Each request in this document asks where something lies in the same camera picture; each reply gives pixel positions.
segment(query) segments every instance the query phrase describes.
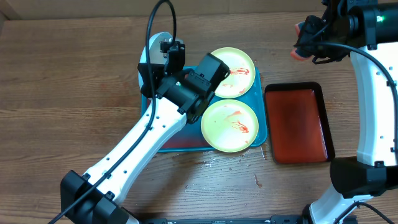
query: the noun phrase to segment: wood grain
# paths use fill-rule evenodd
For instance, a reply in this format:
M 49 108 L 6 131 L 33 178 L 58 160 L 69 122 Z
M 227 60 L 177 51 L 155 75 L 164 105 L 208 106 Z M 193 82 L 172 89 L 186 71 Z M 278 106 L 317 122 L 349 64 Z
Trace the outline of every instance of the wood grain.
M 354 156 L 358 91 L 352 66 L 297 62 L 293 25 L 306 13 L 180 16 L 186 65 L 237 47 L 270 83 L 323 88 L 336 156 Z M 60 211 L 59 184 L 108 153 L 139 119 L 137 62 L 146 17 L 6 21 L 0 36 L 0 223 L 45 223 Z M 157 17 L 153 33 L 171 29 Z M 123 203 L 139 217 L 238 218 L 298 214 L 330 185 L 329 164 L 282 166 L 269 143 L 234 154 L 157 154 Z M 398 220 L 398 191 L 371 204 Z M 355 211 L 361 223 L 380 223 Z

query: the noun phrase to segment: blue tray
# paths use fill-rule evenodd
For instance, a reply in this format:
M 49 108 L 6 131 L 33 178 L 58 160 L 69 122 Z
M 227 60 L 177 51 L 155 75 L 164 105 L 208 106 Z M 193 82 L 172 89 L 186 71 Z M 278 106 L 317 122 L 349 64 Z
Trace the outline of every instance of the blue tray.
M 223 100 L 218 96 L 215 96 L 210 105 L 213 103 Z M 268 136 L 266 111 L 264 107 L 264 100 L 262 98 L 262 86 L 260 72 L 256 68 L 256 78 L 254 79 L 253 86 L 244 95 L 235 98 L 235 100 L 242 101 L 243 103 L 250 106 L 257 115 L 259 120 L 259 132 L 250 145 L 251 147 L 258 147 L 262 145 Z M 144 115 L 149 100 L 141 95 L 141 116 Z M 200 129 L 201 118 L 195 124 L 187 124 L 180 132 L 171 137 L 163 146 L 159 149 L 159 152 L 193 152 L 193 151 L 209 151 L 214 150 L 203 137 Z

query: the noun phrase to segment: wooden tabletop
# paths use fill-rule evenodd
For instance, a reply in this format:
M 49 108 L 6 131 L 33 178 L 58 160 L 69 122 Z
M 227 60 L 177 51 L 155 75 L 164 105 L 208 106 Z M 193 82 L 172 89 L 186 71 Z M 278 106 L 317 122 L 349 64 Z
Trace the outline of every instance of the wooden tabletop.
M 245 51 L 270 83 L 321 84 L 337 157 L 355 156 L 358 91 L 353 68 L 315 66 L 289 52 L 294 24 L 321 12 L 180 16 L 186 65 L 220 47 Z M 156 17 L 153 32 L 171 30 Z M 47 223 L 60 181 L 99 161 L 140 118 L 137 63 L 147 17 L 7 21 L 0 36 L 0 223 Z M 123 203 L 139 217 L 242 218 L 299 214 L 330 185 L 329 163 L 278 165 L 269 142 L 225 154 L 157 154 Z M 398 222 L 398 190 L 369 202 Z M 366 208 L 361 223 L 382 223 Z

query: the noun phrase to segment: green light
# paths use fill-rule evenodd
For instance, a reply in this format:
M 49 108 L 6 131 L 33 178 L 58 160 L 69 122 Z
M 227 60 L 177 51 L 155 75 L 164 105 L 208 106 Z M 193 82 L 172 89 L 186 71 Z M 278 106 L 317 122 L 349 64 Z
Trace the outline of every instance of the green light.
M 376 17 L 376 22 L 382 22 L 382 21 L 384 21 L 384 16 L 377 16 Z

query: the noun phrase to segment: yellow plate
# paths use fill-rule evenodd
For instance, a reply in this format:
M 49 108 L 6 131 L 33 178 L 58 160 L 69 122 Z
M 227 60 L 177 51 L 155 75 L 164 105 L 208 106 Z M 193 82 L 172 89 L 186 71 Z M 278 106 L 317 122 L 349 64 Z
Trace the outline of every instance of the yellow plate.
M 223 152 L 249 147 L 259 131 L 254 111 L 238 100 L 220 100 L 207 108 L 201 119 L 206 141 Z
M 223 80 L 215 93 L 221 98 L 235 98 L 245 94 L 254 83 L 256 69 L 253 61 L 243 51 L 224 47 L 213 51 L 211 54 L 218 57 L 231 70 L 231 74 Z

